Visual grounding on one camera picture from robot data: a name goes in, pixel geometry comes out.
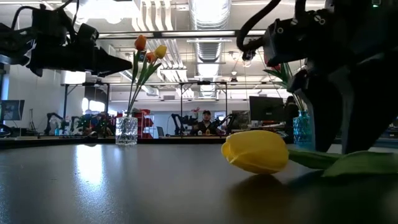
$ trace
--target vase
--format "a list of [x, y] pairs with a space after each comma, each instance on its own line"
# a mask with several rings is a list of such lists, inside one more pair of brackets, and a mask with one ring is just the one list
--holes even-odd
[[312, 130], [308, 111], [299, 111], [298, 117], [293, 119], [294, 144], [313, 149]]
[[132, 146], [137, 144], [138, 119], [131, 116], [116, 118], [116, 144]]

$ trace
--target man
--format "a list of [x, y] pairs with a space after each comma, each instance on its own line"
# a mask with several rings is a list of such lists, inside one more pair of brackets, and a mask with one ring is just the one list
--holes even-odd
[[197, 135], [199, 131], [202, 132], [202, 135], [206, 134], [206, 131], [209, 130], [210, 134], [221, 134], [221, 131], [217, 128], [214, 127], [214, 125], [210, 121], [211, 119], [211, 113], [208, 110], [203, 111], [202, 114], [202, 121], [200, 121], [197, 125], [194, 125], [194, 127], [191, 130], [191, 135]]

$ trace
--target computer monitor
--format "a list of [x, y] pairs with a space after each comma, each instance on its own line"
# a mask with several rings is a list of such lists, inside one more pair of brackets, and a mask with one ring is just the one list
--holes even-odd
[[283, 121], [284, 101], [282, 98], [250, 96], [250, 119], [252, 121]]
[[0, 120], [20, 121], [24, 112], [25, 100], [1, 100]]

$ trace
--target yellow tulip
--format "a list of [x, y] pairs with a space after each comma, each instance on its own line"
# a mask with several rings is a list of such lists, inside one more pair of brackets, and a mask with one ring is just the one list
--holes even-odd
[[147, 44], [147, 38], [144, 37], [143, 35], [139, 35], [134, 43], [136, 49], [140, 51], [145, 49], [146, 44]]
[[160, 45], [156, 48], [154, 54], [157, 58], [162, 59], [164, 55], [166, 55], [167, 47], [164, 45]]
[[221, 148], [226, 160], [255, 174], [281, 171], [289, 160], [284, 140], [269, 131], [246, 131], [228, 136]]

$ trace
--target dark table surface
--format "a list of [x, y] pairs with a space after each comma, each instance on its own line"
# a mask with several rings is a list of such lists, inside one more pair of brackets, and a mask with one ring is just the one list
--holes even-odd
[[220, 145], [11, 149], [0, 223], [398, 223], [396, 175], [319, 175], [294, 162], [253, 175]]

